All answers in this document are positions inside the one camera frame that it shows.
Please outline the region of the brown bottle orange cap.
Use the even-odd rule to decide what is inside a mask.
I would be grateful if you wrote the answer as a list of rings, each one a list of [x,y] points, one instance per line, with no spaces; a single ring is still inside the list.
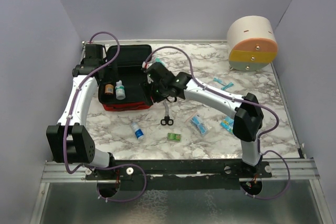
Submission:
[[[105,95],[113,95],[114,93],[114,86],[112,84],[106,84],[104,88]]]

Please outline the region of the small teal clear pouch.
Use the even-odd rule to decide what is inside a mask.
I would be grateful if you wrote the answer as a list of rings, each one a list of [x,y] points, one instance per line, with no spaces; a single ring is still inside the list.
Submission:
[[[158,62],[158,63],[162,64],[163,66],[166,66],[165,62],[162,61],[162,60],[159,59],[159,58],[155,58],[155,59],[154,59],[154,62]]]

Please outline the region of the clear bottle green label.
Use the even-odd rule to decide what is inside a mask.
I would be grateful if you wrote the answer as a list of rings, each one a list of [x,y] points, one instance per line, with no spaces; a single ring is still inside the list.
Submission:
[[[121,80],[116,82],[115,85],[115,97],[117,100],[123,100],[125,99],[125,90],[124,85]]]

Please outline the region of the white bottle blue label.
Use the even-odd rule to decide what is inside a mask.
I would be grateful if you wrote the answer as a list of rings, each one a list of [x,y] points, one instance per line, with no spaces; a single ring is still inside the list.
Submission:
[[[136,136],[136,138],[138,140],[141,140],[144,138],[144,133],[143,131],[140,129],[139,125],[136,122],[132,122],[131,124],[132,129],[134,131],[134,135]]]

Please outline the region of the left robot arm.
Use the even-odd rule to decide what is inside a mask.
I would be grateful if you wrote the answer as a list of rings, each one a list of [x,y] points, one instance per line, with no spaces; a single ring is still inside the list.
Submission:
[[[84,57],[72,70],[72,89],[65,110],[55,125],[47,127],[46,136],[57,163],[83,164],[98,168],[99,175],[110,179],[115,175],[113,156],[95,147],[86,129],[86,120],[94,93],[104,75],[105,46],[87,44]]]

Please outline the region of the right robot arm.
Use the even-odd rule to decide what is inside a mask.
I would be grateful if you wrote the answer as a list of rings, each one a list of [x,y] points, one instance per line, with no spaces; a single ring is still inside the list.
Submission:
[[[262,157],[257,133],[263,124],[264,115],[255,95],[229,94],[194,80],[185,72],[175,76],[158,62],[150,65],[144,73],[148,77],[153,102],[159,103],[169,97],[196,101],[232,118],[233,134],[240,139],[242,147],[241,171],[246,177],[254,177],[259,173]]]

